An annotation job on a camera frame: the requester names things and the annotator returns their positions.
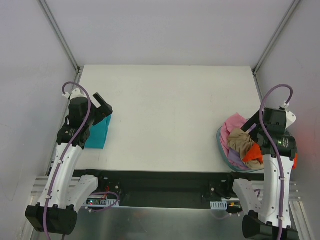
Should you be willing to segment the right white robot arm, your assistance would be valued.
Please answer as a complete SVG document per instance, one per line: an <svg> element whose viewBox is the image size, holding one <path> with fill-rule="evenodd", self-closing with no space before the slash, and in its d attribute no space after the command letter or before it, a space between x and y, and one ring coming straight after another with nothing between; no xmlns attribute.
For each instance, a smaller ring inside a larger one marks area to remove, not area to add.
<svg viewBox="0 0 320 240"><path fill-rule="evenodd" d="M238 197L243 209L242 233L251 240L297 240L290 218L291 172L297 157L294 137L286 134L288 111L265 108L241 128L258 144L264 164L262 199L252 182L236 178L225 184L230 197Z"/></svg>

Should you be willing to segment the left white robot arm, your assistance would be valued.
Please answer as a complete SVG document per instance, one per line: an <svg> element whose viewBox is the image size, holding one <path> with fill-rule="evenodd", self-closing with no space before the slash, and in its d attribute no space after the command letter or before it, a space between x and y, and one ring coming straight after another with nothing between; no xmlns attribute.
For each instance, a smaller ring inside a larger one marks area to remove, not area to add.
<svg viewBox="0 0 320 240"><path fill-rule="evenodd" d="M81 176L75 187L70 188L91 128L113 113L112 106L99 93L93 97L99 107L89 102L78 88L68 97L68 115L57 134L55 159L47 183L37 203L27 206L25 211L25 217L37 232L70 235L90 194L105 191L105 181L94 175Z"/></svg>

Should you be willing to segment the beige t shirt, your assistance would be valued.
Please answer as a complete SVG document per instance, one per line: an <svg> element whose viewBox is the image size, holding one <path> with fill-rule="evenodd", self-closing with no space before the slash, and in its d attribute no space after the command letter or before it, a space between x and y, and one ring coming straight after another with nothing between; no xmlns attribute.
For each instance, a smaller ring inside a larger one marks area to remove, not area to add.
<svg viewBox="0 0 320 240"><path fill-rule="evenodd" d="M248 132L244 132L240 128L232 130L227 137L227 146L230 150L234 150L239 154L241 162L251 170L262 170L264 163L262 157L254 156L253 153L250 156L247 154L250 152L255 142L251 139Z"/></svg>

